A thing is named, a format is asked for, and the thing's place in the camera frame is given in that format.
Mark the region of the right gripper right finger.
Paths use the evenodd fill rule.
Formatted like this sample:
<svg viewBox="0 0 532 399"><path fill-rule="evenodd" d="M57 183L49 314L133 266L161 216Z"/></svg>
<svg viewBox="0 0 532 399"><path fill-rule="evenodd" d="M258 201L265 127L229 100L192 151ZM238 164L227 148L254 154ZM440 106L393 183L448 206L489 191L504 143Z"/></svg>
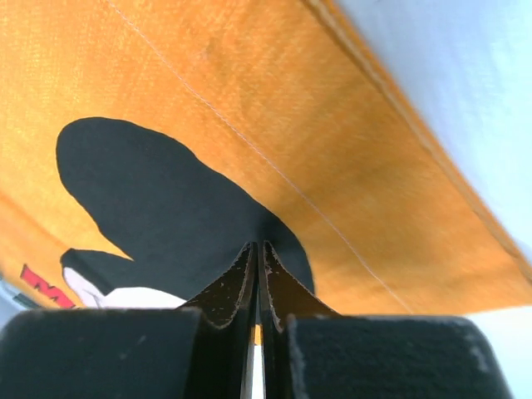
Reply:
<svg viewBox="0 0 532 399"><path fill-rule="evenodd" d="M267 398L508 398L485 335L460 317L343 316L265 243L259 263Z"/></svg>

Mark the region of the orange Mickey Mouse placemat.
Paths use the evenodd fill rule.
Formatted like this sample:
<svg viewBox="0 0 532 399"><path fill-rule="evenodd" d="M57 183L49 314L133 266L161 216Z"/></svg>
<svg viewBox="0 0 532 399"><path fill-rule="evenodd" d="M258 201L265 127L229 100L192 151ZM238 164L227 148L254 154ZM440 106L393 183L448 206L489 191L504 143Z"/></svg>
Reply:
<svg viewBox="0 0 532 399"><path fill-rule="evenodd" d="M10 284L174 307L266 240L340 313L531 302L525 257L336 2L2 2Z"/></svg>

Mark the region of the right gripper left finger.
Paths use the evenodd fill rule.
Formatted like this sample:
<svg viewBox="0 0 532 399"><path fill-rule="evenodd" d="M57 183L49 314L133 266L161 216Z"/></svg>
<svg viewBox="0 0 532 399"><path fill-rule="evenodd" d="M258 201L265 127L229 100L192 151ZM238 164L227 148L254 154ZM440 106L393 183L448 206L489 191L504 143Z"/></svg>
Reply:
<svg viewBox="0 0 532 399"><path fill-rule="evenodd" d="M248 398L256 244L175 309L31 310L1 332L4 398Z"/></svg>

